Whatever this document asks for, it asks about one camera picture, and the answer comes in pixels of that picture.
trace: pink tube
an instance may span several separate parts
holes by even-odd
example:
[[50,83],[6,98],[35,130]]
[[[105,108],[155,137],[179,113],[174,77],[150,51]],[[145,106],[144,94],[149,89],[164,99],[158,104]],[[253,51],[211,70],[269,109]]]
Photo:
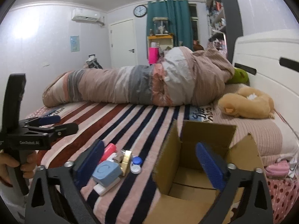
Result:
[[156,64],[159,59],[159,48],[149,48],[149,64]]
[[104,150],[104,154],[103,154],[101,160],[99,161],[99,163],[107,160],[107,158],[114,152],[116,152],[116,146],[113,143],[108,144],[108,146],[106,146],[106,148]]

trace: window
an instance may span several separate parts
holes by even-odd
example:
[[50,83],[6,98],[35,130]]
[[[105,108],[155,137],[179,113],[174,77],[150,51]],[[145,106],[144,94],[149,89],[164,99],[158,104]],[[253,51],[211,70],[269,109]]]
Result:
[[193,43],[198,43],[198,17],[195,3],[189,3],[189,11],[191,16],[191,25],[193,30]]

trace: screw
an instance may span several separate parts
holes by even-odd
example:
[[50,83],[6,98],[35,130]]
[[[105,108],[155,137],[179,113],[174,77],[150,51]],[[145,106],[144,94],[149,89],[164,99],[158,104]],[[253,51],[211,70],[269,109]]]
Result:
[[232,170],[234,170],[234,169],[237,168],[237,166],[236,166],[235,164],[233,164],[233,163],[229,163],[229,164],[227,165],[227,167],[228,167],[229,169],[232,169]]
[[261,168],[259,168],[259,167],[257,167],[257,168],[255,169],[255,171],[256,171],[257,173],[263,173],[263,170],[262,170]]
[[67,162],[64,164],[65,167],[71,167],[71,166],[73,166],[73,165],[74,165],[74,162],[73,162],[73,161],[67,161]]
[[41,170],[44,170],[44,169],[45,169],[44,165],[40,165],[40,166],[37,167],[36,170],[37,171],[41,171]]

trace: red bottle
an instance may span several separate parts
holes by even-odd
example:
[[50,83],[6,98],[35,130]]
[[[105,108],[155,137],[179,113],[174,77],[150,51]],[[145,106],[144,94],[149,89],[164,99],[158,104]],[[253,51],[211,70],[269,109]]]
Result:
[[109,143],[108,146],[106,146],[106,148],[104,150],[104,154],[103,154],[101,160],[99,161],[99,163],[107,160],[107,158],[114,152],[116,152],[116,146],[113,143]]

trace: headboard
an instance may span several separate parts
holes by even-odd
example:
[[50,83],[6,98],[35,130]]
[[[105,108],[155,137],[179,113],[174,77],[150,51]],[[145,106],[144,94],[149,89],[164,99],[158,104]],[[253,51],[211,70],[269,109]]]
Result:
[[233,65],[249,72],[250,86],[273,98],[276,111],[298,135],[299,30],[275,30],[238,38]]

